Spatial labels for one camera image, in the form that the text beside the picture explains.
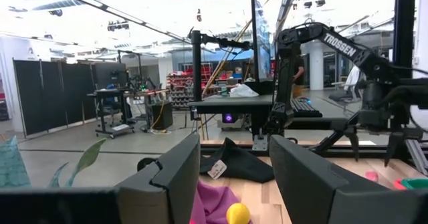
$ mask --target white plastic bag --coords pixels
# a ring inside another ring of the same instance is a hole
[[[236,87],[234,87],[230,90],[230,96],[232,98],[256,97],[256,96],[259,96],[259,94],[254,92],[250,87],[248,87],[245,84],[237,84]]]

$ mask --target yellow ball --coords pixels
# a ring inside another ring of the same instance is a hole
[[[226,214],[228,224],[248,224],[251,220],[249,209],[242,203],[232,204]]]

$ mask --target white tag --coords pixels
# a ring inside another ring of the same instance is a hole
[[[127,124],[121,124],[120,126],[115,126],[112,129],[115,131],[119,131],[119,130],[123,130],[123,129],[128,128],[128,127],[129,127],[129,125],[127,125]]]
[[[226,164],[223,161],[218,160],[214,164],[213,168],[211,168],[211,170],[208,171],[208,175],[210,177],[213,177],[214,180],[217,180],[226,171],[226,169],[227,169]]]

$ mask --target green leaf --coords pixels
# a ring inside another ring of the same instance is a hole
[[[52,177],[51,182],[47,186],[48,188],[55,188],[60,187],[60,175],[62,170],[68,165],[68,162],[66,164],[63,164],[58,170],[56,170],[55,174]]]
[[[106,142],[105,138],[97,141],[95,144],[85,150],[82,157],[80,157],[79,163],[74,168],[73,174],[66,184],[67,187],[73,185],[74,179],[80,171],[94,164],[95,160],[98,158],[98,154],[100,153],[101,146],[104,144],[104,142]]]
[[[16,136],[0,143],[0,188],[30,187]]]

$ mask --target computer monitor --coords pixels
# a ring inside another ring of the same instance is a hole
[[[92,69],[94,82],[99,90],[106,88],[109,84],[124,87],[128,83],[125,64],[96,63]]]
[[[253,24],[253,60],[255,79],[271,80],[270,30],[264,17],[263,7],[258,0],[251,0],[251,22]]]

